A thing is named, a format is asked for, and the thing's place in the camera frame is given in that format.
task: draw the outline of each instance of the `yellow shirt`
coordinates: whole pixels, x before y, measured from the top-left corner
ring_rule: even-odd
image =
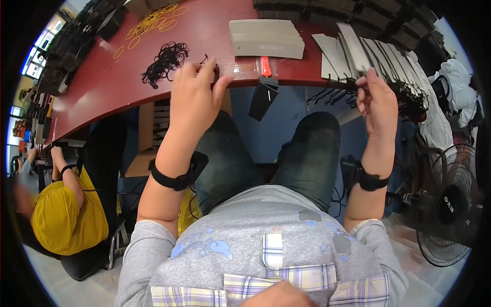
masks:
[[[83,190],[95,189],[85,167],[82,167],[79,183]],[[83,193],[85,200],[79,208],[75,195],[63,181],[53,182],[41,191],[31,225],[45,249],[69,256],[96,246],[108,237],[108,221],[97,192]]]

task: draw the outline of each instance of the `window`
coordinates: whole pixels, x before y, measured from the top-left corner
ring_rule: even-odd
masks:
[[[46,25],[46,28],[41,32],[41,35],[34,42],[34,46],[31,48],[24,62],[21,74],[39,79],[44,66],[46,66],[45,51],[48,49],[55,35],[63,28],[64,24],[65,21],[60,16],[53,16],[48,25]]]
[[[21,116],[21,110],[20,107],[12,106],[10,107],[10,115]]]
[[[21,74],[39,79],[43,72],[43,67],[46,65],[46,59],[42,53],[48,49],[54,37],[55,34],[46,29],[41,33],[27,56]]]

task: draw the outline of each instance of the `hand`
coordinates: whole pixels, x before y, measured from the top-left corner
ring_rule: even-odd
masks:
[[[245,300],[239,307],[315,307],[310,298],[287,281],[280,281]]]
[[[61,147],[53,146],[51,148],[51,158],[53,159],[53,164],[57,164],[58,161],[64,160],[63,151],[61,150]]]
[[[169,131],[196,143],[216,119],[225,90],[233,80],[232,75],[223,76],[211,91],[215,62],[212,57],[203,67],[185,63],[172,82]]]
[[[398,116],[396,95],[382,78],[377,77],[374,68],[370,68],[367,76],[355,84],[358,86],[356,106],[365,116],[369,138],[393,143]]]
[[[35,156],[37,155],[37,151],[38,151],[37,146],[34,146],[33,148],[27,150],[27,155],[29,156],[32,154]]]

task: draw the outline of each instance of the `red-handled tool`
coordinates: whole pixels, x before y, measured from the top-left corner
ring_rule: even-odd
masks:
[[[261,57],[261,75],[263,77],[271,77],[270,61],[267,56]]]

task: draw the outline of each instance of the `rubber band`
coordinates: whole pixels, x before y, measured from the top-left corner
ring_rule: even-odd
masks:
[[[181,8],[185,8],[186,10],[185,10],[184,12],[182,12],[181,14],[176,15],[176,12],[177,12],[178,10],[180,10]],[[188,11],[188,7],[187,7],[187,6],[181,6],[180,8],[178,8],[178,9],[176,9],[175,11],[173,11],[173,12],[172,12],[172,16],[174,16],[174,17],[181,16],[182,14],[186,13],[187,11]]]
[[[123,53],[123,51],[124,51],[124,46],[119,47],[119,49],[118,49],[118,50],[116,50],[116,52],[115,52],[115,53],[114,53],[114,55],[112,56],[112,58],[113,58],[113,59],[117,59],[117,58],[119,58],[119,56],[120,56],[120,55]]]
[[[178,8],[178,5],[179,4],[177,3],[170,4],[164,8],[151,11],[143,18],[143,20],[141,20],[137,25],[133,26],[125,37],[125,40],[132,39],[128,44],[128,49],[130,49],[129,46],[137,37],[140,38],[140,36],[150,32],[151,30],[159,29],[159,32],[165,32],[175,27],[177,25],[177,20],[174,19],[174,16],[180,16],[188,11],[186,6]],[[171,16],[164,17],[163,15],[167,13],[171,13]]]
[[[138,30],[138,32],[136,32],[135,36],[136,37],[140,37],[140,36],[142,36],[144,34],[145,34],[145,31],[141,28],[141,29]]]
[[[133,43],[133,41],[134,41],[135,39],[138,39],[138,41],[137,41],[137,42],[136,42],[136,43],[133,45],[133,47],[131,47],[131,48],[130,48],[131,43]],[[133,48],[134,48],[136,45],[138,45],[138,42],[139,42],[139,41],[140,41],[140,37],[139,37],[139,36],[137,36],[137,37],[133,38],[133,39],[131,40],[131,42],[128,44],[128,49],[129,49],[129,50],[133,49]]]
[[[158,27],[157,28],[162,28],[162,27],[165,27],[166,26],[166,23],[171,23],[172,21],[174,20],[174,17],[170,16],[170,17],[164,17],[164,20],[162,20]]]
[[[135,34],[135,31],[130,31],[130,32],[128,32],[128,34],[126,34],[126,38],[125,38],[125,40],[129,40],[130,38],[132,38],[132,37],[133,37],[133,35],[134,35],[134,34]]]
[[[175,9],[177,8],[177,6],[178,6],[178,4],[177,4],[177,3],[175,3],[175,4],[170,4],[170,5],[166,6],[166,7],[165,7],[165,8],[162,10],[162,12],[163,12],[163,14],[170,13],[170,12],[172,12],[173,10],[175,10]]]
[[[175,24],[173,26],[171,26],[170,28],[167,28],[165,30],[163,30],[167,25],[170,25],[172,24],[172,22],[175,22]],[[170,23],[168,23],[167,25],[163,26],[162,28],[159,28],[159,32],[165,32],[165,31],[169,31],[170,29],[172,29],[173,27],[177,26],[177,20],[172,20]]]
[[[152,25],[151,25],[151,28],[153,30],[159,28],[159,20],[163,19],[163,21],[165,21],[167,19],[167,17],[161,17],[161,18],[158,18],[157,20],[153,21],[152,22]]]

